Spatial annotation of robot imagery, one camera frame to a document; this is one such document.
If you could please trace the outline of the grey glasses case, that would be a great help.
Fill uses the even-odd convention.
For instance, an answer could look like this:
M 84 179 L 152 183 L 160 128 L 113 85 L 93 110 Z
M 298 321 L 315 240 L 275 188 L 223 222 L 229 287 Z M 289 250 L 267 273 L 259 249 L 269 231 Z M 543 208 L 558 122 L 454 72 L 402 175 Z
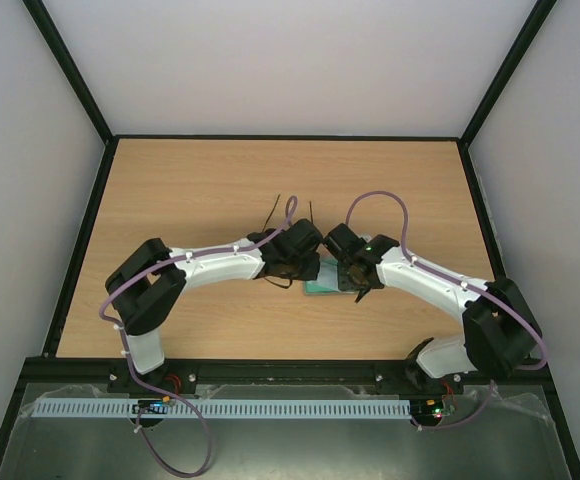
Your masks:
M 338 284 L 337 262 L 327 259 L 320 262 L 320 269 L 315 280 L 303 283 L 305 295 L 340 294 Z

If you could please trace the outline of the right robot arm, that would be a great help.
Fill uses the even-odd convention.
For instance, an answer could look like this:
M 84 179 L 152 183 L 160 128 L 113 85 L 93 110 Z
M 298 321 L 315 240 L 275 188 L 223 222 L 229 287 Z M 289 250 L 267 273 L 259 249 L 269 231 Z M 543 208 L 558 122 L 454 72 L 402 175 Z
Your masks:
M 418 297 L 458 321 L 462 333 L 422 341 L 409 354 L 406 379 L 425 392 L 442 377 L 479 372 L 502 381 L 525 366 L 541 332 L 518 286 L 503 276 L 493 281 L 466 277 L 427 262 L 397 240 L 365 240 L 347 225 L 324 239 L 337 261 L 339 287 L 362 299 L 372 290 L 395 288 Z

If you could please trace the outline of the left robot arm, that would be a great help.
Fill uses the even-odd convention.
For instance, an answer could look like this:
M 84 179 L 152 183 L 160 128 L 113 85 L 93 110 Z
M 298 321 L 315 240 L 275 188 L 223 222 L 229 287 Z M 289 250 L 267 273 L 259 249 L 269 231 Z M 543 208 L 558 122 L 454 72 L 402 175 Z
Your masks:
M 169 248 L 159 238 L 145 241 L 105 282 L 135 372 L 144 375 L 165 362 L 159 328 L 182 292 L 229 280 L 315 280 L 322 241 L 308 219 L 207 248 Z

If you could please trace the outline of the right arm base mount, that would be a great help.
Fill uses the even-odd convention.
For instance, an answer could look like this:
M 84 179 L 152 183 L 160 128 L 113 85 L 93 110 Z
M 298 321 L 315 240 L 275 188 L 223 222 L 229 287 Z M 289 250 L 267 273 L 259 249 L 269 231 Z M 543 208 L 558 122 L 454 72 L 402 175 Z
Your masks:
M 447 393 L 461 394 L 464 385 L 452 376 L 434 379 L 416 364 L 405 360 L 374 364 L 375 387 L 379 394 L 400 397 L 441 397 Z

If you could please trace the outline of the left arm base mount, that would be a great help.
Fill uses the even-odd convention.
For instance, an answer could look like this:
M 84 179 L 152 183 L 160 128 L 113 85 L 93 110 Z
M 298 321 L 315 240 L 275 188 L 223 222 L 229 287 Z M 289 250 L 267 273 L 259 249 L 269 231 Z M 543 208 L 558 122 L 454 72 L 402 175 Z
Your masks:
M 138 374 L 138 377 L 144 383 L 167 390 L 170 393 L 194 395 L 198 368 L 187 361 L 166 360 L 156 370 L 147 374 Z M 158 392 L 139 385 L 133 379 L 125 360 L 117 360 L 110 363 L 107 391 L 109 393 L 128 394 L 130 397 L 158 395 Z

